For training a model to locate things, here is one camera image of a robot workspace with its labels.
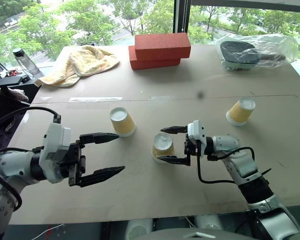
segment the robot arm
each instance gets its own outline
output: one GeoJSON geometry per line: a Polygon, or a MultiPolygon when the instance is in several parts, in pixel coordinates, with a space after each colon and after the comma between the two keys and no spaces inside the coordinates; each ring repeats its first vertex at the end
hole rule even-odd
{"type": "Polygon", "coordinates": [[[42,180],[52,184],[68,178],[69,186],[86,187],[106,181],[125,167],[109,167],[85,175],[86,158],[81,149],[89,143],[106,143],[117,139],[113,133],[84,134],[70,143],[70,129],[60,123],[50,124],[43,137],[43,146],[32,150],[4,148],[0,150],[0,239],[12,213],[22,204],[21,191],[42,180]]]}
{"type": "Polygon", "coordinates": [[[169,134],[186,133],[185,158],[160,156],[171,164],[190,166],[191,156],[197,156],[198,177],[203,183],[235,183],[248,207],[255,213],[256,224],[262,239],[283,239],[300,233],[300,227],[288,209],[269,188],[269,182],[260,173],[250,147],[240,147],[238,139],[228,136],[205,136],[199,120],[185,127],[173,126],[161,130],[169,134]],[[200,173],[200,157],[207,155],[208,161],[222,160],[233,181],[205,181],[200,173]]]}

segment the window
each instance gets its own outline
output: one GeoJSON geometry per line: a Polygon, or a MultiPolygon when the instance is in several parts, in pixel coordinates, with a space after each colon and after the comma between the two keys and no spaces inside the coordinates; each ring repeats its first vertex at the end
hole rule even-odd
{"type": "Polygon", "coordinates": [[[23,48],[40,66],[54,62],[64,46],[134,45],[136,34],[173,32],[174,0],[4,2],[0,1],[0,62],[6,67],[18,65],[15,48],[23,48]]]}
{"type": "Polygon", "coordinates": [[[300,12],[244,7],[192,5],[188,34],[192,44],[213,44],[214,39],[235,33],[242,36],[283,34],[298,42],[300,12]]]}

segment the paper cup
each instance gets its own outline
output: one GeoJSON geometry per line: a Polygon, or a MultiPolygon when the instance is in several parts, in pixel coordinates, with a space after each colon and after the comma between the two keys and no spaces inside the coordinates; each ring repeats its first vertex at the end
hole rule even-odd
{"type": "Polygon", "coordinates": [[[159,156],[173,156],[175,154],[172,138],[165,133],[159,133],[154,136],[152,145],[152,158],[160,163],[166,164],[166,161],[160,160],[159,156]]]}
{"type": "Polygon", "coordinates": [[[123,107],[116,107],[110,112],[110,119],[115,132],[120,137],[128,137],[136,130],[136,124],[123,107]]]}
{"type": "Polygon", "coordinates": [[[232,125],[243,126],[255,108],[256,103],[252,98],[241,98],[225,116],[232,125]]]}

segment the yellow paper cup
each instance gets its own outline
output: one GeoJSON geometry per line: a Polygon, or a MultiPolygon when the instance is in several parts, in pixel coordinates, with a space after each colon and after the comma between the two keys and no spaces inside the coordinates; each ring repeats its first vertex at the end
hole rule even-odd
{"type": "Polygon", "coordinates": [[[110,119],[115,132],[120,137],[128,137],[136,130],[136,124],[123,107],[116,107],[110,112],[110,119]]]}
{"type": "Polygon", "coordinates": [[[166,161],[160,160],[159,156],[173,156],[175,154],[172,138],[165,133],[159,133],[154,136],[152,145],[152,158],[160,163],[166,164],[166,161]]]}
{"type": "Polygon", "coordinates": [[[226,113],[226,119],[232,125],[237,127],[246,124],[253,110],[256,108],[256,102],[252,98],[241,98],[236,104],[226,113]]]}

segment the plastic bag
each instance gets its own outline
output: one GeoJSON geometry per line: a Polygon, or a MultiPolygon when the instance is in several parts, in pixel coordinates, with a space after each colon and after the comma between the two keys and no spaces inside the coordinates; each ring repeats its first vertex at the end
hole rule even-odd
{"type": "Polygon", "coordinates": [[[298,59],[298,43],[280,34],[241,36],[229,33],[215,42],[222,67],[230,70],[276,68],[298,59]]]}

